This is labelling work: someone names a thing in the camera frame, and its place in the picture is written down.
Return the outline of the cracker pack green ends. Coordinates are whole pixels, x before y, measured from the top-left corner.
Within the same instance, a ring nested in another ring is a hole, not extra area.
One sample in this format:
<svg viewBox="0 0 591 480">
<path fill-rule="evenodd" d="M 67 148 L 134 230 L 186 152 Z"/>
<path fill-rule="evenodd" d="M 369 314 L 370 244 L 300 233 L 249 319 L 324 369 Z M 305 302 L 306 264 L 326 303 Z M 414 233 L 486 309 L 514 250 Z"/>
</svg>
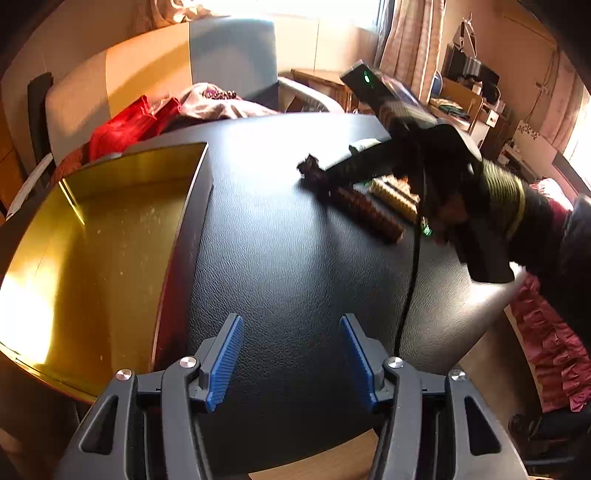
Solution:
<svg viewBox="0 0 591 480">
<path fill-rule="evenodd" d="M 393 175 L 374 178 L 370 181 L 370 193 L 408 221 L 414 223 L 417 220 L 420 197 L 411 192 L 407 179 Z"/>
</svg>

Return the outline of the brown chocolate biscuit pack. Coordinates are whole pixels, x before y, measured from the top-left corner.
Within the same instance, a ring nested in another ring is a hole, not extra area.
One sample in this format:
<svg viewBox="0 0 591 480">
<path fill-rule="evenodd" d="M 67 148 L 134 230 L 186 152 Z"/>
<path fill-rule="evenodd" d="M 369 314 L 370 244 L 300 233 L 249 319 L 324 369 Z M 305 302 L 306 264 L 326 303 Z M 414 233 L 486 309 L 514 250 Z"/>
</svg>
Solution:
<svg viewBox="0 0 591 480">
<path fill-rule="evenodd" d="M 332 188 L 329 199 L 353 221 L 385 243 L 396 244 L 403 238 L 404 228 L 360 191 L 345 187 Z"/>
</svg>

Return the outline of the cluttered wooden shelf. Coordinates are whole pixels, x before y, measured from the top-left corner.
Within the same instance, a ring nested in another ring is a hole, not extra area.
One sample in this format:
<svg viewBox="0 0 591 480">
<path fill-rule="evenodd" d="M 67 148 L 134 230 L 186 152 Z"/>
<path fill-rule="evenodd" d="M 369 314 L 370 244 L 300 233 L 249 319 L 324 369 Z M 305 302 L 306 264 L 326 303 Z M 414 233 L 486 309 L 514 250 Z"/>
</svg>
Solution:
<svg viewBox="0 0 591 480">
<path fill-rule="evenodd" d="M 437 71 L 433 80 L 429 109 L 481 148 L 500 117 L 499 81 L 478 56 L 472 16 L 463 18 L 447 47 L 443 71 Z"/>
</svg>

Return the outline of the wooden side table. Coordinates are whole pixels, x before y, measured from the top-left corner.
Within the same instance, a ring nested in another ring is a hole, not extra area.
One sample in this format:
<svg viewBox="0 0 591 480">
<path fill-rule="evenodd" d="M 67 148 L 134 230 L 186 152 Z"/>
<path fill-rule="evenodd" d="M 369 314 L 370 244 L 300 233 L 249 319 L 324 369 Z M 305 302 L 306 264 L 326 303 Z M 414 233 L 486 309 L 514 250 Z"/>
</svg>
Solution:
<svg viewBox="0 0 591 480">
<path fill-rule="evenodd" d="M 341 105 L 346 113 L 356 113 L 359 101 L 339 77 L 339 72 L 315 69 L 291 69 L 291 77 L 318 92 L 328 95 Z"/>
</svg>

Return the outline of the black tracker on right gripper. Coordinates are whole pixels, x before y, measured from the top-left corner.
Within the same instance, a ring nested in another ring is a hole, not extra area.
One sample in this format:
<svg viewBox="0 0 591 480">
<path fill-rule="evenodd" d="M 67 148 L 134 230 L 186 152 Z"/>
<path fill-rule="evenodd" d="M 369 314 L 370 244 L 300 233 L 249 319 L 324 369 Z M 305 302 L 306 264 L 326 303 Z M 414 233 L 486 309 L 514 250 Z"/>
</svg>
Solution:
<svg viewBox="0 0 591 480">
<path fill-rule="evenodd" d="M 356 98 L 370 107 L 386 129 L 392 123 L 417 124 L 421 128 L 437 120 L 399 80 L 372 69 L 363 61 L 339 76 Z"/>
</svg>

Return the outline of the checked curtain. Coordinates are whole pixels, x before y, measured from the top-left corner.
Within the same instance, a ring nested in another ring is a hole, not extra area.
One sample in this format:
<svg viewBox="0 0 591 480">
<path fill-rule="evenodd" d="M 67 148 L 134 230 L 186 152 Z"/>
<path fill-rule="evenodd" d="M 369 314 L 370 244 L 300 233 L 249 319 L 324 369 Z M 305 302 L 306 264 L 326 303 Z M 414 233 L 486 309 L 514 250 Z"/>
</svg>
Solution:
<svg viewBox="0 0 591 480">
<path fill-rule="evenodd" d="M 379 69 L 404 83 L 421 103 L 429 101 L 442 46 L 444 0 L 403 0 L 394 6 Z"/>
</svg>

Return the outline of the pink patterned cloth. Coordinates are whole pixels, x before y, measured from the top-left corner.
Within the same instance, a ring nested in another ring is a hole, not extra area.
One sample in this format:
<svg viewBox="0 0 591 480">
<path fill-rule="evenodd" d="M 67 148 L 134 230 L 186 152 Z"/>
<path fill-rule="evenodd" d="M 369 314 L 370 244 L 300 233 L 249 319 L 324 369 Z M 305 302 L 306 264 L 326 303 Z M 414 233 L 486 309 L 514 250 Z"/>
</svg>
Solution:
<svg viewBox="0 0 591 480">
<path fill-rule="evenodd" d="M 235 91 L 223 90 L 206 82 L 193 84 L 183 91 L 179 104 L 181 115 L 201 122 L 279 114 L 269 107 L 242 99 Z"/>
</svg>

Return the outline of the red box with gold interior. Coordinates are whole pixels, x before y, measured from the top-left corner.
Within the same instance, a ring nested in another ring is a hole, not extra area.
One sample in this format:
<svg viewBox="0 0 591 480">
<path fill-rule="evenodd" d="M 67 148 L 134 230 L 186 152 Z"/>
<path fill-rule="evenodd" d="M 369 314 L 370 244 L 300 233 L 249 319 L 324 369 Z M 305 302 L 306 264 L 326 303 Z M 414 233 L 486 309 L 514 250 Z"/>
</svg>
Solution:
<svg viewBox="0 0 591 480">
<path fill-rule="evenodd" d="M 96 161 L 34 211 L 1 283 L 1 350 L 90 403 L 123 368 L 143 374 L 187 343 L 213 186 L 204 142 Z"/>
</svg>

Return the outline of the red cloth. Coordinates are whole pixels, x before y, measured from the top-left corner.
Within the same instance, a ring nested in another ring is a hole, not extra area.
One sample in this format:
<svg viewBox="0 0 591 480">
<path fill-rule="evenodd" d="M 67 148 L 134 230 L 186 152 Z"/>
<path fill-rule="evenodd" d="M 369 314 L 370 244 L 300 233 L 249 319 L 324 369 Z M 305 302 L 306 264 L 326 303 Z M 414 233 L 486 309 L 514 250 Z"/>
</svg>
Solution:
<svg viewBox="0 0 591 480">
<path fill-rule="evenodd" d="M 180 116 L 180 103 L 170 97 L 152 104 L 141 95 L 108 122 L 97 127 L 88 142 L 87 160 L 122 153 L 128 147 L 160 135 Z"/>
</svg>

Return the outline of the pink ruffled bedding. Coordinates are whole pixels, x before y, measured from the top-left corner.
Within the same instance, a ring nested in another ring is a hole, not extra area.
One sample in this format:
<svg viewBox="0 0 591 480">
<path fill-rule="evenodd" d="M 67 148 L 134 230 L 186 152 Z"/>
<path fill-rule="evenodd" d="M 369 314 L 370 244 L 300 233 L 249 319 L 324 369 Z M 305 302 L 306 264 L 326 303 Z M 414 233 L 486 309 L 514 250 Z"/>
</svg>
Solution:
<svg viewBox="0 0 591 480">
<path fill-rule="evenodd" d="M 590 404 L 590 198 L 566 208 L 539 185 L 516 184 L 509 258 L 526 279 L 511 303 L 545 412 Z"/>
</svg>

